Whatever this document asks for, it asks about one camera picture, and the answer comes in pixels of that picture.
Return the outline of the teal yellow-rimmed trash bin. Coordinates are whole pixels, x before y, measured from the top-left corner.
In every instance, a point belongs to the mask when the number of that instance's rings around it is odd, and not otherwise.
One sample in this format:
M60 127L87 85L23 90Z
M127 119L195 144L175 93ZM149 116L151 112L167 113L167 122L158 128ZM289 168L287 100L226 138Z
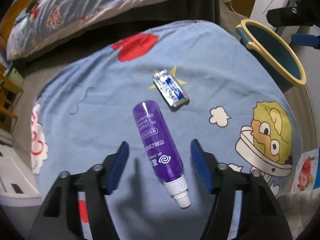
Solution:
M283 93L292 87L306 85L302 63L278 34L249 19L241 20L235 31L240 36L242 45L260 62Z

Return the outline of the white cabinet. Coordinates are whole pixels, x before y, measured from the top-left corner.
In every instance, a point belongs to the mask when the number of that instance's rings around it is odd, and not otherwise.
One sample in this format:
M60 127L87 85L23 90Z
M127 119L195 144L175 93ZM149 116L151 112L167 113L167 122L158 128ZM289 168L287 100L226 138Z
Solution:
M292 7L296 5L296 1L298 0L255 0L249 19L267 26L289 44L291 42L291 35L295 34L299 27L293 26L276 28L268 23L266 16L269 10Z

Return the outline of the strawberry picture card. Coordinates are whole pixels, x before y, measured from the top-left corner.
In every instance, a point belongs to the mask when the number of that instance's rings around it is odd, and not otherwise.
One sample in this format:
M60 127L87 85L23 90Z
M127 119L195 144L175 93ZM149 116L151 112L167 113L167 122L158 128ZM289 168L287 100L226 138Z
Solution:
M302 153L290 192L311 192L317 188L319 188L319 148Z

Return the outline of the blue cartoon blanket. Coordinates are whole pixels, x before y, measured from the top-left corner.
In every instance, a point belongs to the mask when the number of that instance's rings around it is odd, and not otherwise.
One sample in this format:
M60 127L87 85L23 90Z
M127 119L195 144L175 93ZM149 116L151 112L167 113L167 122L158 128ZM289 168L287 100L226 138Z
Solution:
M170 107L153 83L166 69L189 101ZM184 164L191 205L182 209L156 177L133 117L158 103ZM120 40L69 64L48 82L31 115L31 163L45 196L62 171L87 171L116 152L129 159L106 201L121 239L199 239L214 197L201 186L190 143L239 172L257 169L284 191L302 139L284 94L231 34L206 21L180 21Z

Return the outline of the purple spray bottle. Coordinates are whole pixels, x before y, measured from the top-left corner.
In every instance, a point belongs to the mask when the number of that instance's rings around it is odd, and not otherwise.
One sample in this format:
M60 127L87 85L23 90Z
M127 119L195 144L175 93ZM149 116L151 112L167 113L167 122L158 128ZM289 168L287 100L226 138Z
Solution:
M132 113L156 177L180 208L188 208L191 201L183 161L157 102L141 102Z

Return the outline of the wooden side table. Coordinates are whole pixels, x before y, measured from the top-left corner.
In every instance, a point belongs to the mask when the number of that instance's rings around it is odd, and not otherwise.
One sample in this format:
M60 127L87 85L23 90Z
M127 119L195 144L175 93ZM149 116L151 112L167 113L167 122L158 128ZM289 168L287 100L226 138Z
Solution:
M6 68L1 64L1 130L10 132L10 125L14 124L18 116L13 113L16 97L22 95L24 90L21 85L11 82L4 76Z

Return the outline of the blue white sachet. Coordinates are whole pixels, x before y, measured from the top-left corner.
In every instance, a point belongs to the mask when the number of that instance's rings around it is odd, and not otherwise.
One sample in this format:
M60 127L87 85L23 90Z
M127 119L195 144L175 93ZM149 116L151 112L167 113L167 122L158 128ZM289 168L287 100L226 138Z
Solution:
M166 69L153 75L153 83L170 107L179 107L189 101L178 81Z

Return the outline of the white green bucket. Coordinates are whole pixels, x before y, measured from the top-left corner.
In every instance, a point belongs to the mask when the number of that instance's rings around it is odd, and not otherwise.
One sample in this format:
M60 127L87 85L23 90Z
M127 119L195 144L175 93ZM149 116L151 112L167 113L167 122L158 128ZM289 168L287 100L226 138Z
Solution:
M22 80L22 77L20 76L18 71L14 68L13 63L9 63L8 68L4 72L4 76L15 84L21 83Z

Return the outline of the bed with cartoon duvet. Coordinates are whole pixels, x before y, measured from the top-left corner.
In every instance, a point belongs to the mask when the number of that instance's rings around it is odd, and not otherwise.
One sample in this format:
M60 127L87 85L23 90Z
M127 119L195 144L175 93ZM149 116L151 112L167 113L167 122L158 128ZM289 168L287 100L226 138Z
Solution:
M168 0L28 0L14 18L7 39L7 60L29 57L98 22L164 1Z

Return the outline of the wooden headboard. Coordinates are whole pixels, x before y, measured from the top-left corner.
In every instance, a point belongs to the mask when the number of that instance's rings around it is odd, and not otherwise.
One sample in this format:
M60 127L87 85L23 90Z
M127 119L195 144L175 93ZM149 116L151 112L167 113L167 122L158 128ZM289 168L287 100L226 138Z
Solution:
M16 0L8 9L1 21L1 48L6 50L7 41L14 22L20 12L27 7L30 0Z

